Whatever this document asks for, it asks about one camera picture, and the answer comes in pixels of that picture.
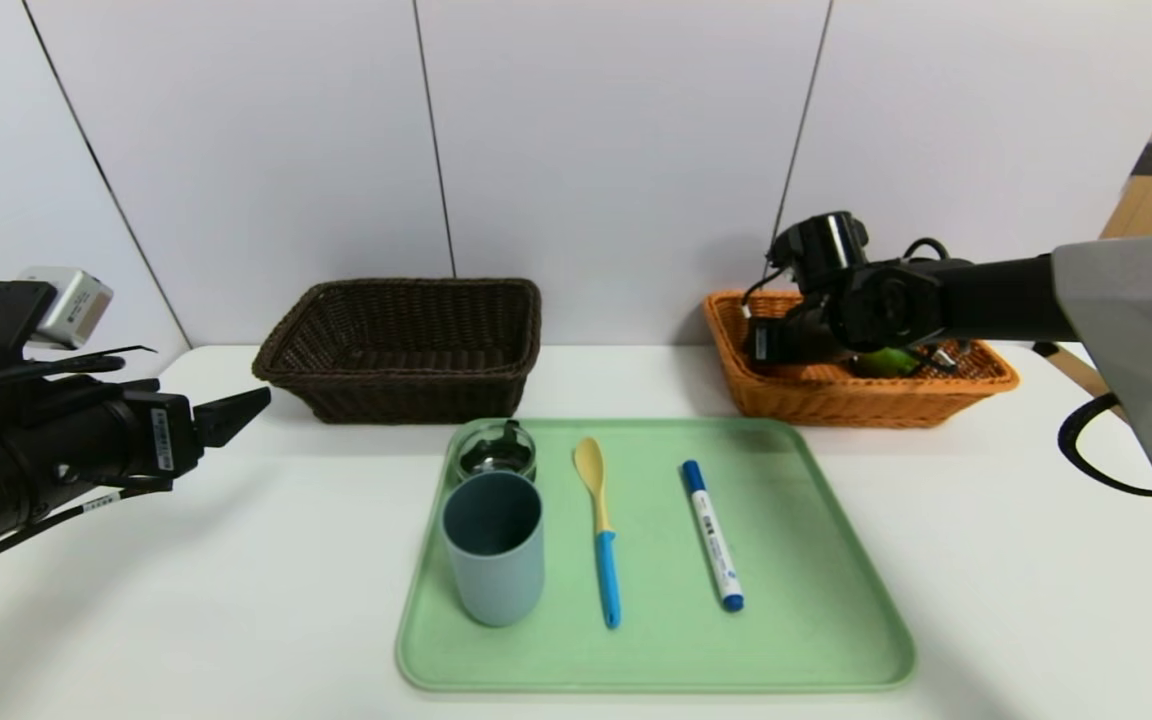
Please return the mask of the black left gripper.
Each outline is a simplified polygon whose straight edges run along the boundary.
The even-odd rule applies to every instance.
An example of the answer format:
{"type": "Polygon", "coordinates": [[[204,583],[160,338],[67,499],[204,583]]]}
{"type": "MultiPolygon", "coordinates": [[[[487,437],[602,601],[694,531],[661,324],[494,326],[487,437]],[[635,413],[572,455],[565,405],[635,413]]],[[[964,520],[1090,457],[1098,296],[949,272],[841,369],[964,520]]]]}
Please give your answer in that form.
{"type": "Polygon", "coordinates": [[[97,486],[164,487],[192,470],[200,446],[223,448],[270,406],[270,387],[194,406],[143,389],[35,389],[12,432],[23,505],[17,525],[97,486]]]}

